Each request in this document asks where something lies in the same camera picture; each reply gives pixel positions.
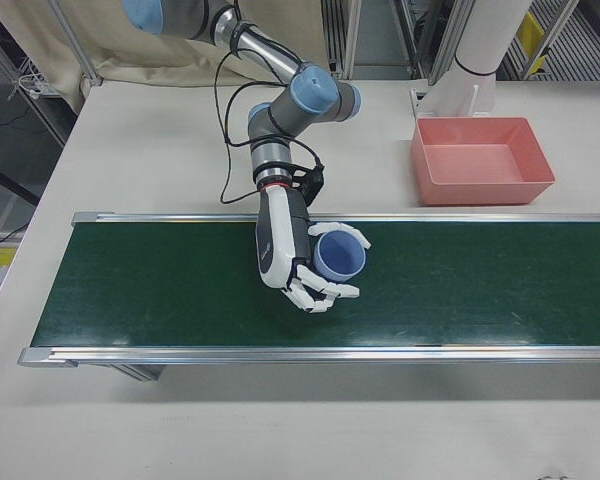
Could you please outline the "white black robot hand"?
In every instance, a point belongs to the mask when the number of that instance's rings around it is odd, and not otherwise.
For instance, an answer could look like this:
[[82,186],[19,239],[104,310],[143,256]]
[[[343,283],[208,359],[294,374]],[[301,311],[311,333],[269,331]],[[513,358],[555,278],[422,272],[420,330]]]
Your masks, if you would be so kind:
[[341,222],[310,221],[301,193],[282,183],[260,191],[260,209],[255,229],[257,261],[261,280],[280,290],[297,308],[322,313],[338,298],[356,298],[353,285],[331,282],[310,268],[309,238],[330,232],[350,234],[365,250],[369,240],[355,227]]

